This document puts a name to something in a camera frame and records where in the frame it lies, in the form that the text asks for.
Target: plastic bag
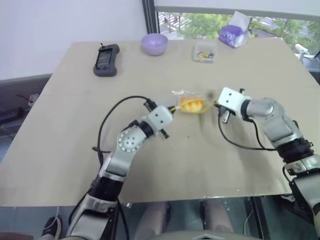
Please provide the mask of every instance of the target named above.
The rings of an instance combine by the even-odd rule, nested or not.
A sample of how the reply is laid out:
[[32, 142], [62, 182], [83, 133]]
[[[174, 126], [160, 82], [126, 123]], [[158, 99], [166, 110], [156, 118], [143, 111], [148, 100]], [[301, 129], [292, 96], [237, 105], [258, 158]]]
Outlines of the plastic bag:
[[183, 113], [201, 114], [213, 105], [213, 101], [206, 98], [205, 95], [199, 91], [180, 89], [174, 90], [172, 93], [176, 97], [175, 108]]

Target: table surface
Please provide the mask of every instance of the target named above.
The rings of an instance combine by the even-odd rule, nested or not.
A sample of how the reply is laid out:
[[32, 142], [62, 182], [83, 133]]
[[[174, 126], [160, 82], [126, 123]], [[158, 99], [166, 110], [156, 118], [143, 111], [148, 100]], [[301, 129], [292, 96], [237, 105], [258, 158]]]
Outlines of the table surface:
[[[192, 61], [194, 40], [169, 41], [165, 54], [156, 57], [145, 55], [138, 41], [117, 42], [114, 77], [93, 73], [100, 43], [74, 43], [0, 165], [0, 206], [76, 204], [99, 170], [91, 147], [97, 144], [101, 121], [118, 100], [130, 95], [172, 104], [171, 91], [181, 88], [210, 91], [214, 98], [223, 87], [245, 88], [253, 98], [271, 97], [281, 103], [319, 151], [320, 89], [285, 42], [253, 38], [232, 49], [213, 41], [213, 64]], [[112, 150], [121, 129], [146, 113], [139, 99], [119, 106], [103, 130], [103, 149]], [[136, 154], [120, 195], [123, 202], [290, 192], [278, 154], [227, 143], [217, 128], [215, 109], [202, 115], [177, 112], [166, 130], [168, 139], [154, 137]], [[224, 130], [237, 143], [257, 146], [250, 123], [232, 117]]]

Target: tissue box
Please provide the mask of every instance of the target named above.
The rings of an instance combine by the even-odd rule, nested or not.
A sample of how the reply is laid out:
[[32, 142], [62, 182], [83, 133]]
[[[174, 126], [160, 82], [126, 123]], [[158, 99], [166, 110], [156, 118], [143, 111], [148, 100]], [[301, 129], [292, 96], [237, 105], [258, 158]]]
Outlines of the tissue box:
[[246, 44], [248, 39], [248, 31], [243, 31], [241, 27], [235, 25], [224, 26], [219, 34], [219, 40], [232, 48]]

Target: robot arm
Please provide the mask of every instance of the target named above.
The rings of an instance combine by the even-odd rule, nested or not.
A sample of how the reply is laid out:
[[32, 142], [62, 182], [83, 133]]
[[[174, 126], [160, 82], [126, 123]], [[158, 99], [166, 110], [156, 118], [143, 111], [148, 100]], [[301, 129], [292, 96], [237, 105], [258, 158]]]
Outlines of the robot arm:
[[272, 98], [251, 99], [225, 87], [217, 101], [238, 118], [252, 118], [259, 122], [265, 135], [278, 151], [284, 167], [292, 176], [292, 194], [300, 205], [307, 206], [314, 216], [320, 236], [320, 156], [311, 149], [297, 124], [285, 115], [284, 108]]
[[89, 191], [77, 207], [67, 237], [112, 239], [117, 199], [136, 153], [148, 138], [158, 132], [168, 137], [163, 128], [173, 120], [171, 111], [162, 105], [157, 106], [149, 100], [146, 107], [150, 113], [118, 135], [114, 152], [103, 161]]

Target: shoe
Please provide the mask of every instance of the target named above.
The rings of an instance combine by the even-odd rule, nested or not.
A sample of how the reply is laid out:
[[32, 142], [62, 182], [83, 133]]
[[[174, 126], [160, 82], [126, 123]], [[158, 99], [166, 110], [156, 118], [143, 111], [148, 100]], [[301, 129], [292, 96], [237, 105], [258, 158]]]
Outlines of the shoe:
[[54, 236], [55, 240], [58, 240], [61, 236], [61, 231], [62, 231], [62, 221], [60, 217], [59, 216], [57, 218], [50, 217], [43, 228], [42, 236], [50, 234]]

